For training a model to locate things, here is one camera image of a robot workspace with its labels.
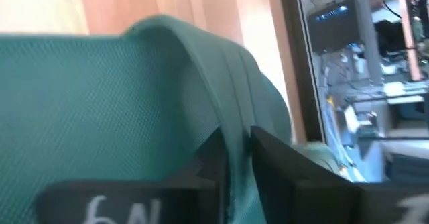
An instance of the green mesh fabric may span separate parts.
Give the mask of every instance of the green mesh fabric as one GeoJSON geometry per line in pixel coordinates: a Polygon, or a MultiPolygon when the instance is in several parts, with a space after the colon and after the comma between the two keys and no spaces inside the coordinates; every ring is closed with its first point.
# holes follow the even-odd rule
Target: green mesh fabric
{"type": "Polygon", "coordinates": [[[0,223],[36,224],[59,180],[160,180],[219,126],[230,223],[265,223],[248,131],[290,139],[290,120],[272,120],[263,81],[248,51],[166,16],[118,37],[0,36],[0,223]]]}

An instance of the glass pane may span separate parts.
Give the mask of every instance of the glass pane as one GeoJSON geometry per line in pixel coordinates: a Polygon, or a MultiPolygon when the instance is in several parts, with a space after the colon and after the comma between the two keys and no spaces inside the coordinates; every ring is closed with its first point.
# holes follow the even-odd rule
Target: glass pane
{"type": "Polygon", "coordinates": [[[326,141],[350,178],[383,181],[386,150],[429,158],[428,0],[301,6],[326,141]]]}

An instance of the wooden wall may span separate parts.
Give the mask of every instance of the wooden wall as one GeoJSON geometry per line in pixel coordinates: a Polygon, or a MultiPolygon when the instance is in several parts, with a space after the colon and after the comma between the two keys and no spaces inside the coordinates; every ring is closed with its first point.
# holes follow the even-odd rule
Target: wooden wall
{"type": "Polygon", "coordinates": [[[120,34],[159,13],[243,44],[288,102],[296,140],[305,141],[280,0],[0,0],[0,32],[120,34]]]}

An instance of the black plastic frame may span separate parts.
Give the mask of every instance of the black plastic frame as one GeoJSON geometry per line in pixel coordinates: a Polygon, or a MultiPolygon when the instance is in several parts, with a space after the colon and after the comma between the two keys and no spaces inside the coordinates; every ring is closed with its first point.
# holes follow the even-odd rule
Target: black plastic frame
{"type": "Polygon", "coordinates": [[[312,67],[308,32],[301,0],[282,0],[284,20],[307,141],[326,139],[312,67]]]}

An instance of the black device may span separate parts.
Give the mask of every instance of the black device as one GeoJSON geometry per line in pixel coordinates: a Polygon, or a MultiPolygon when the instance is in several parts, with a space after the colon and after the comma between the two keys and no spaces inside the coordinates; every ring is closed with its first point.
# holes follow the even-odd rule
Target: black device
{"type": "Polygon", "coordinates": [[[355,0],[344,0],[307,16],[312,50],[332,52],[361,41],[355,0]]]}
{"type": "Polygon", "coordinates": [[[349,182],[259,127],[251,143],[268,224],[429,223],[427,184],[349,182]]]}
{"type": "Polygon", "coordinates": [[[217,129],[195,157],[163,181],[73,180],[41,192],[39,224],[221,224],[227,221],[229,165],[217,129]]]}

